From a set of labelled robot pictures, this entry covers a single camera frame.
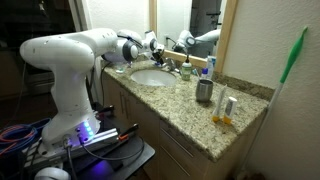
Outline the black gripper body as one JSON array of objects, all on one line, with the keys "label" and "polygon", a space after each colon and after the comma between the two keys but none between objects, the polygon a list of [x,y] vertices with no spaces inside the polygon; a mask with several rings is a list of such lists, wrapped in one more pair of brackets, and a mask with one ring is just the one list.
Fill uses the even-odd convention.
[{"label": "black gripper body", "polygon": [[153,51],[152,56],[156,61],[159,61],[164,53],[165,46],[163,44],[158,44],[156,49]]}]

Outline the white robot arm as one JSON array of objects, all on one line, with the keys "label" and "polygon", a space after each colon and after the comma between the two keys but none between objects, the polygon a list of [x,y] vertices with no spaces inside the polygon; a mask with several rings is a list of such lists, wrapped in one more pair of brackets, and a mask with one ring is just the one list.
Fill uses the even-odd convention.
[{"label": "white robot arm", "polygon": [[138,55],[162,50],[152,31],[144,36],[109,28],[58,34],[29,39],[20,46],[22,58],[32,66],[54,74],[51,88],[58,113],[42,130],[39,154],[45,157],[63,151],[63,138],[79,145],[79,137],[92,141],[100,130],[100,122],[91,107],[86,88],[86,74],[97,57],[106,53],[132,61]]}]

